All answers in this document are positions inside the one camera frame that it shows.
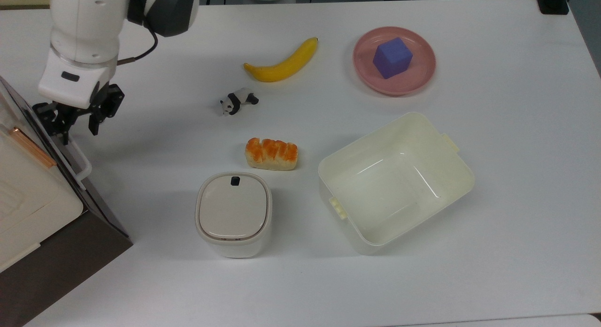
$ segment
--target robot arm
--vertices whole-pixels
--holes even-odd
[[[51,0],[51,49],[39,93],[52,104],[34,106],[50,135],[66,143],[77,117],[90,114],[89,128],[116,113],[123,93],[109,86],[117,66],[123,21],[174,36],[192,25],[199,0]]]

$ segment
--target pink plate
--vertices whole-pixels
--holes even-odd
[[[376,48],[397,37],[403,40],[413,58],[405,72],[384,79],[373,64]],[[361,80],[370,88],[382,94],[401,96],[419,90],[432,79],[436,57],[432,47],[418,34],[397,26],[383,26],[367,32],[357,41],[353,64]]]

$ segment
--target container lid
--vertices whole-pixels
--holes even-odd
[[[268,192],[250,175],[235,173],[209,180],[201,191],[198,224],[208,237],[242,240],[263,228],[268,211]]]

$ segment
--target purple cube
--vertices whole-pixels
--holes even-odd
[[[409,68],[413,54],[399,37],[382,43],[376,49],[374,65],[384,78],[391,78]]]

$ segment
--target white plastic bin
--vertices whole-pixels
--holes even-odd
[[[355,250],[373,254],[472,190],[457,151],[409,113],[322,160],[320,179]]]

